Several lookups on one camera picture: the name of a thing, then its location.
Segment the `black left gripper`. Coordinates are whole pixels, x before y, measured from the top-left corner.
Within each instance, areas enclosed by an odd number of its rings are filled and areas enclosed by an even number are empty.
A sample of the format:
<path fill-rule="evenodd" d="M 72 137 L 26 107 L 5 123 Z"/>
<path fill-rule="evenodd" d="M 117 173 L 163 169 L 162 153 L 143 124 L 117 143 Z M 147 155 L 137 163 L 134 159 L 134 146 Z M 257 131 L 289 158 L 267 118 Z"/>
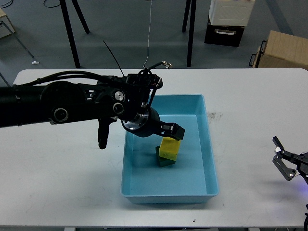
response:
<path fill-rule="evenodd" d="M 160 120 L 158 112 L 150 107 L 144 113 L 137 114 L 131 120 L 131 133 L 143 138 L 153 134 L 162 134 L 163 137 L 169 137 L 179 141 L 183 140 L 185 129 L 176 123 L 164 124 Z"/>

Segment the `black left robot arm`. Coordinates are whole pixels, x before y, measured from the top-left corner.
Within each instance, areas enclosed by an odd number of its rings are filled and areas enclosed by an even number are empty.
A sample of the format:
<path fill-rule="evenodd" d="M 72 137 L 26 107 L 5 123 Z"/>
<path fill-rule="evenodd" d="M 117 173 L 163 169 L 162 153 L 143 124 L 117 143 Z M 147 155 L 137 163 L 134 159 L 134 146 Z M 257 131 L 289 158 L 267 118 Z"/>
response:
<path fill-rule="evenodd" d="M 98 145 L 107 146 L 109 126 L 139 137 L 153 134 L 182 140 L 185 130 L 166 123 L 151 106 L 162 79 L 145 68 L 126 76 L 104 76 L 87 71 L 63 71 L 21 85 L 0 89 L 1 127 L 50 122 L 64 124 L 96 119 Z"/>

